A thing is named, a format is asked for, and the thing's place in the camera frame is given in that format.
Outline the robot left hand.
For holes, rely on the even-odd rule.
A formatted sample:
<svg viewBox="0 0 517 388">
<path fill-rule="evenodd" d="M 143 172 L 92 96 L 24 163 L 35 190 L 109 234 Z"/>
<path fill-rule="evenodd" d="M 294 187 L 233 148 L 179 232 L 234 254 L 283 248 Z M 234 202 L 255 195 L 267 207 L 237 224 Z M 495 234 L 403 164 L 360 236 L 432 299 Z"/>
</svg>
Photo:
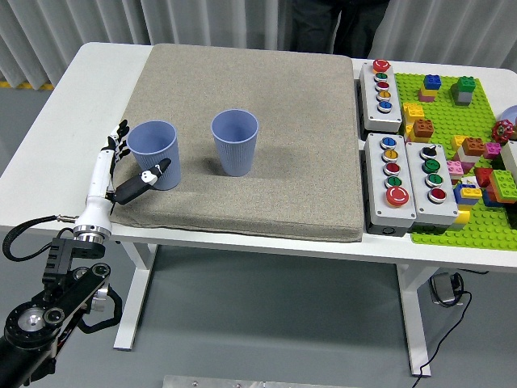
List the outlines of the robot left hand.
<svg viewBox="0 0 517 388">
<path fill-rule="evenodd" d="M 141 172 L 113 186 L 116 164 L 133 154 Z M 151 189 L 169 190 L 179 184 L 179 148 L 175 127 L 151 120 L 134 129 L 123 120 L 99 151 L 86 197 L 86 208 L 74 223 L 74 237 L 86 241 L 111 236 L 110 215 L 116 204 L 126 205 Z"/>
</svg>

